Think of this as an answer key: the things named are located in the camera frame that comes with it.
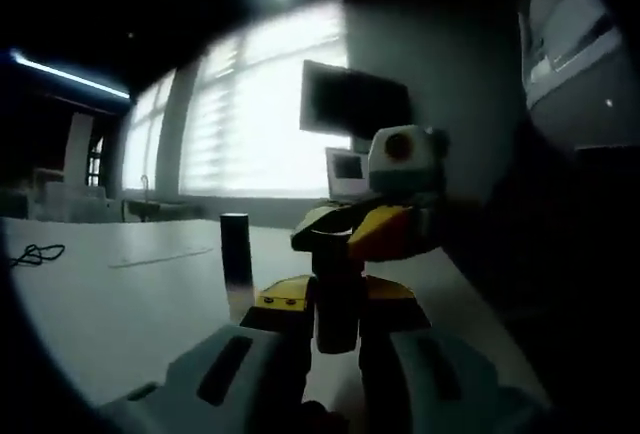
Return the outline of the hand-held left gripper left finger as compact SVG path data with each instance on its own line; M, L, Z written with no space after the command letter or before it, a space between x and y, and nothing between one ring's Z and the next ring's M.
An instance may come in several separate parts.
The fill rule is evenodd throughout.
M99 412L119 433L299 433L311 367L311 276L261 291L238 324L227 324L148 383Z

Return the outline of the person's left hand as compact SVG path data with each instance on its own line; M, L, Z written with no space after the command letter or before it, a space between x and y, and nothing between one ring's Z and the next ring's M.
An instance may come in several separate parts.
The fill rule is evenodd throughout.
M306 401L296 410L295 433L347 434L349 421L317 401Z

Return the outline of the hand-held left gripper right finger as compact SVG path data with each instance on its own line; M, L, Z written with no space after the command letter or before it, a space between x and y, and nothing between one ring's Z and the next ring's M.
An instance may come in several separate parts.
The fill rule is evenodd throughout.
M359 369L372 433L535 433L547 410L495 365L433 328L413 292L364 279Z

